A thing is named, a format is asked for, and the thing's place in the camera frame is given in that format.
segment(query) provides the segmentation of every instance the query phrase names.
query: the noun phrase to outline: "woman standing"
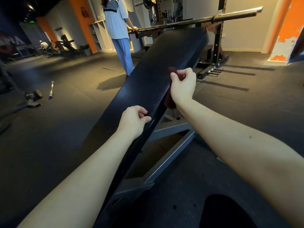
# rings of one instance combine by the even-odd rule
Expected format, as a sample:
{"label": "woman standing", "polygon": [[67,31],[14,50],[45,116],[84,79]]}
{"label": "woman standing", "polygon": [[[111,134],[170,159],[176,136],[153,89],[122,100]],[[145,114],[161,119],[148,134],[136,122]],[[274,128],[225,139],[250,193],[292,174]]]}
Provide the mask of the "woman standing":
{"label": "woman standing", "polygon": [[136,30],[138,28],[132,25],[124,0],[101,0],[101,6],[105,13],[108,33],[128,77],[134,69],[128,29]]}

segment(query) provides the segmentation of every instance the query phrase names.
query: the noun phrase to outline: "blue pants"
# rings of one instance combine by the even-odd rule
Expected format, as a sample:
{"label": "blue pants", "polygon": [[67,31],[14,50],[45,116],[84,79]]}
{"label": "blue pants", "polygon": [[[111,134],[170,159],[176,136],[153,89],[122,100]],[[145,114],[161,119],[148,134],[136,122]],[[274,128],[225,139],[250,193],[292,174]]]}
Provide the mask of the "blue pants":
{"label": "blue pants", "polygon": [[112,42],[118,54],[119,60],[122,63],[125,72],[129,76],[134,69],[129,46],[129,38],[112,39]]}

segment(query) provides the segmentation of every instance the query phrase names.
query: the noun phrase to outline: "black pants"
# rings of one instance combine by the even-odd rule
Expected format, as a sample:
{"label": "black pants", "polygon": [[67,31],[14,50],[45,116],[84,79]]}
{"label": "black pants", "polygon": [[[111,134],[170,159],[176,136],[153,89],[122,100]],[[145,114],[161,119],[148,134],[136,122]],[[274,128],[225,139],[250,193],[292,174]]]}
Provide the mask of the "black pants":
{"label": "black pants", "polygon": [[225,195],[210,195],[207,197],[199,227],[257,228],[242,207]]}

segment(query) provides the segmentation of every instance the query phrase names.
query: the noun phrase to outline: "black leather padding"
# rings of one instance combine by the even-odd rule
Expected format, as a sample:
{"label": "black leather padding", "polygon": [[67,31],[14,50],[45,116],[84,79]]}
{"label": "black leather padding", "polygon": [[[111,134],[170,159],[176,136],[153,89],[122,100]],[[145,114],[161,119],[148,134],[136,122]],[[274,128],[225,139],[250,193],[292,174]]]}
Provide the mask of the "black leather padding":
{"label": "black leather padding", "polygon": [[82,144],[81,152],[91,155],[116,131],[121,115],[127,107],[140,105],[146,108],[148,115],[152,117],[152,121],[145,126],[142,135],[131,144],[125,154],[104,205],[108,203],[167,109],[164,99],[170,84],[168,68],[172,66],[180,70],[195,66],[207,43],[208,35],[205,28],[179,29],[161,34],[88,134]]}

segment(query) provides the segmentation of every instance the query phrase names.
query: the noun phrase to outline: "right arm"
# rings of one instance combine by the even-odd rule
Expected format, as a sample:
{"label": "right arm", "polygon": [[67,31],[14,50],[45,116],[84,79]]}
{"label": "right arm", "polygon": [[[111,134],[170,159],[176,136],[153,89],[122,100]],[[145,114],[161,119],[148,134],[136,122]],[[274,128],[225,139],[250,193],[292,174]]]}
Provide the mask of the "right arm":
{"label": "right arm", "polygon": [[127,25],[129,27],[131,27],[133,30],[138,29],[136,26],[133,26],[131,20],[129,19],[128,9],[127,9],[127,6],[126,6],[126,3],[124,0],[119,0],[118,7],[119,7],[121,17],[123,20],[125,20]]}
{"label": "right arm", "polygon": [[192,99],[196,74],[171,73],[171,95],[197,133],[292,226],[304,227],[304,159],[278,139],[222,116]]}

